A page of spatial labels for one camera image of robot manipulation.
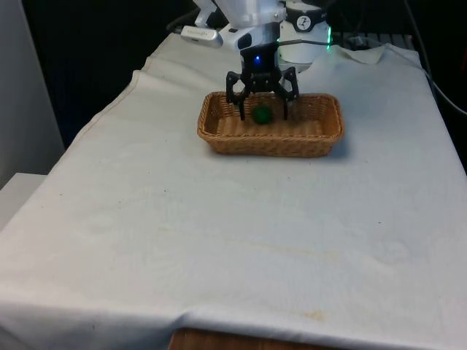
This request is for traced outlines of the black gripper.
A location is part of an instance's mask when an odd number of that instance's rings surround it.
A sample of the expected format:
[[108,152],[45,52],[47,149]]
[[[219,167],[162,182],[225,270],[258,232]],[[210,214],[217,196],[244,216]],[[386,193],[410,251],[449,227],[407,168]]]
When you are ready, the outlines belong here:
[[[278,43],[263,44],[242,50],[242,72],[229,71],[226,75],[226,101],[238,106],[241,120],[245,120],[244,101],[251,92],[274,92],[282,99],[284,120],[288,119],[288,104],[299,97],[296,68],[291,66],[280,71],[278,64]],[[234,85],[244,85],[240,93],[234,92]],[[282,83],[288,81],[291,89]]]

